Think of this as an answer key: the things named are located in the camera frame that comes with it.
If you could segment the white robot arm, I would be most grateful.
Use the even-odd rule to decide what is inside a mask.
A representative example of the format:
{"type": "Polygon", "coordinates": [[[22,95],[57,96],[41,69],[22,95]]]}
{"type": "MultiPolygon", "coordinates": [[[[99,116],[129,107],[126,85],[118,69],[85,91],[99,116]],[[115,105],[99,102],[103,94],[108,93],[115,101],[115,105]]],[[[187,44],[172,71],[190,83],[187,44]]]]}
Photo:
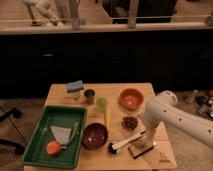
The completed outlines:
{"type": "Polygon", "coordinates": [[[213,123],[178,109],[177,104],[178,98],[171,91],[163,91],[151,98],[141,114],[145,128],[153,131],[161,121],[167,122],[213,148],[213,123]]]}

